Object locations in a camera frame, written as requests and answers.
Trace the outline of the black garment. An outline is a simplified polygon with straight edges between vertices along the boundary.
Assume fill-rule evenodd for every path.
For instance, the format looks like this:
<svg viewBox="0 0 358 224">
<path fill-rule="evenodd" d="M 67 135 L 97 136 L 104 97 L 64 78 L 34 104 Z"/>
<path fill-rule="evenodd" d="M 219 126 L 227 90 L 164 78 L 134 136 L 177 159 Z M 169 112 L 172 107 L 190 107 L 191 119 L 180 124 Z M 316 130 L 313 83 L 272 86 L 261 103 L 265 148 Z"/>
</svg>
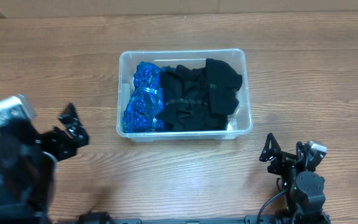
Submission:
<svg viewBox="0 0 358 224">
<path fill-rule="evenodd" d="M 228 63 L 207 58 L 203 68 L 164 67 L 164 109 L 157 118 L 167 131 L 223 131 L 239 100 L 243 76 Z"/>
</svg>

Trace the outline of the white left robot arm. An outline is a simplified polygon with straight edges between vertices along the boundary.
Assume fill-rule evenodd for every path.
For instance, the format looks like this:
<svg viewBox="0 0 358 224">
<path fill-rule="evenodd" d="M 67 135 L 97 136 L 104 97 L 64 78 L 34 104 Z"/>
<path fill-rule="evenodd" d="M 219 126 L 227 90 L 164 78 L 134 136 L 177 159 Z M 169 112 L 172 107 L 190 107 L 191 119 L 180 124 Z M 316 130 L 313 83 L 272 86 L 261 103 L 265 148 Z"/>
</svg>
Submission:
<svg viewBox="0 0 358 224">
<path fill-rule="evenodd" d="M 54 173 L 90 138 L 72 103 L 58 117 L 64 129 L 39 133 L 23 105 L 0 110 L 0 223 L 50 223 Z"/>
</svg>

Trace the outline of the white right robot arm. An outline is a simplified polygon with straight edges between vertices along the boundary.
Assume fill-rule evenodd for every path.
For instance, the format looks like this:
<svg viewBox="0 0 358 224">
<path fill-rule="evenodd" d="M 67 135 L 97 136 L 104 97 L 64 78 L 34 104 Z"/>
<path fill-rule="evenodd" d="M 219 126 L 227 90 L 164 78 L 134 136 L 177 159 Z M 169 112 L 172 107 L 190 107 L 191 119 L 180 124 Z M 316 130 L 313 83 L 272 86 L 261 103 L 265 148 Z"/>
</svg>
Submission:
<svg viewBox="0 0 358 224">
<path fill-rule="evenodd" d="M 261 207 L 256 218 L 257 223 L 266 220 L 262 216 L 263 211 L 281 196 L 285 197 L 286 208 L 276 211 L 268 220 L 269 223 L 331 223 L 329 216 L 323 212 L 326 201 L 325 179 L 315 172 L 316 167 L 325 158 L 327 150 L 328 148 L 318 141 L 299 141 L 296 143 L 295 153 L 290 154 L 281 150 L 272 133 L 267 135 L 259 161 L 269 161 L 267 171 L 278 175 L 278 194 Z"/>
</svg>

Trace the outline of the blue sparkly garment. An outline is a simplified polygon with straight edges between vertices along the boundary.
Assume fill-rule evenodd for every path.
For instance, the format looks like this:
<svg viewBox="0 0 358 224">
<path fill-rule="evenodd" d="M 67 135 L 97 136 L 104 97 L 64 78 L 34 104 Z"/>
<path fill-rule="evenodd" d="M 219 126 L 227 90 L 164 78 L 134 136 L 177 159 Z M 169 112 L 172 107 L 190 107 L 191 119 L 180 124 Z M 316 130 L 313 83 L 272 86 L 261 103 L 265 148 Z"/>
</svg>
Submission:
<svg viewBox="0 0 358 224">
<path fill-rule="evenodd" d="M 134 92 L 122 118 L 125 133 L 162 132 L 165 124 L 157 115 L 163 111 L 162 69 L 150 62 L 141 62 L 134 74 Z"/>
</svg>

